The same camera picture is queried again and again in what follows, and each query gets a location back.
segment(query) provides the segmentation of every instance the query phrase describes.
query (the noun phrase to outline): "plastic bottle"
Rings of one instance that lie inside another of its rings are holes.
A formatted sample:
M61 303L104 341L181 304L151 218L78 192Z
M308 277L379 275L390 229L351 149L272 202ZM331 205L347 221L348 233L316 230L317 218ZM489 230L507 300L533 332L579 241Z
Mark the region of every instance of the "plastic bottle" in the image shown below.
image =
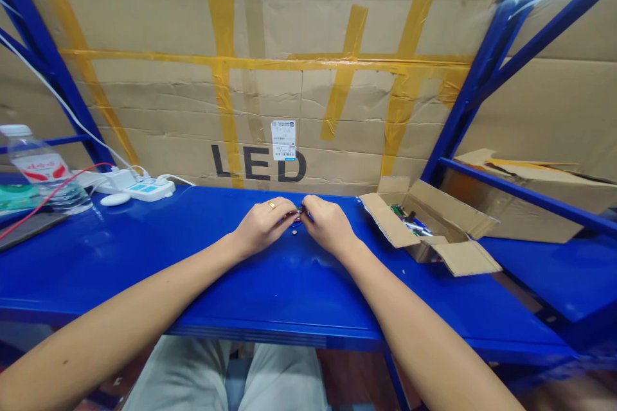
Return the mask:
M11 163L46 198L64 180L71 176L62 156L50 145L32 136L27 125L0 125L0 132L8 137L8 156ZM48 202L53 210L68 215L92 207L92 201L75 180L68 182Z

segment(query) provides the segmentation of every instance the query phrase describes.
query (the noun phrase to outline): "red wire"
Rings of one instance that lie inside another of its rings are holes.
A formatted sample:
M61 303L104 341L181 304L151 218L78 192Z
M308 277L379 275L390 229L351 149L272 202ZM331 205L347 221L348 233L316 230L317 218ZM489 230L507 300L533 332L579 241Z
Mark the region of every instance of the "red wire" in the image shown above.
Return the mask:
M52 196L53 196L55 193L57 193L57 192L60 190L60 188L62 188L62 186L66 185L69 181L71 181L71 180L73 180L73 179L75 179L75 178L79 177L79 175L81 175L83 172L88 171L88 170L92 170L93 168L95 168L95 167L99 167L99 166L101 166L101 165L108 165L108 166L112 166L112 167L114 167L114 164L110 164L109 162L99 162L98 164L94 164L93 166L88 167L87 169L83 169L81 172L74 174L72 177L67 178L65 181L63 181L62 183L60 183L60 184L56 187L56 189L54 189L54 190L53 190L53 192L52 192L49 196L47 196L43 202L41 202L41 203L39 204L39 206L38 206L36 209L34 209L32 212L30 212L30 213L29 213L28 215L26 215L24 218L22 218L21 220L19 220L17 223L14 223L14 224L13 224L10 228L8 228L8 229L7 229L4 233L0 234L0 240L3 240L3 239L6 237L6 235L7 235L7 234L9 234L9 233L11 233L12 231L14 231L14 230L15 230L15 228L18 228L18 227L20 227L21 225L23 225L23 224L26 222L26 220L28 220L30 217L32 217L32 216L33 216L36 212L40 211L41 207L43 207L45 204L47 204L47 203L48 203L48 201L52 198Z

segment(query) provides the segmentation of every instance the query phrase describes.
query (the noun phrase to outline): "leg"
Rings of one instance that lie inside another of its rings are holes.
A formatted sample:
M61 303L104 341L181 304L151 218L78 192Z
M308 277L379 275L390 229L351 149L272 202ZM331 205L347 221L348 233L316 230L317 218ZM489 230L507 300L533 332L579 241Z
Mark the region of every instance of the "leg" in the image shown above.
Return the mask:
M326 395L314 348L255 344L240 411L324 411Z
M162 336L124 411L227 411L231 342Z

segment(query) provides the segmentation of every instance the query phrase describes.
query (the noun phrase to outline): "bottle label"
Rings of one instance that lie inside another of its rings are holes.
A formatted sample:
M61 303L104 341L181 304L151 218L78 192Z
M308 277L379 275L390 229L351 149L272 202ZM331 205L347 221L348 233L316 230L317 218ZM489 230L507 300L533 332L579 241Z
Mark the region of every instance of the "bottle label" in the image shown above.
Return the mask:
M68 178L71 173L62 156L57 153L20 157L11 162L30 183L61 180Z

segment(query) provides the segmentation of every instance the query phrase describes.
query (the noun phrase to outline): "power strip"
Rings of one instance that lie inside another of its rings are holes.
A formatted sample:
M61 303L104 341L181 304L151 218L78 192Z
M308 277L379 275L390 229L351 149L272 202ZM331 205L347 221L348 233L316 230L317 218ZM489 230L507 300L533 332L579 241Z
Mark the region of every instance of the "power strip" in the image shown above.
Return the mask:
M145 202L170 197L175 191L175 183L172 181L151 179L149 183L136 182L128 169L117 167L108 173L85 172L81 177L84 177L80 182L84 188L94 186L99 193L105 194L126 193L133 199Z

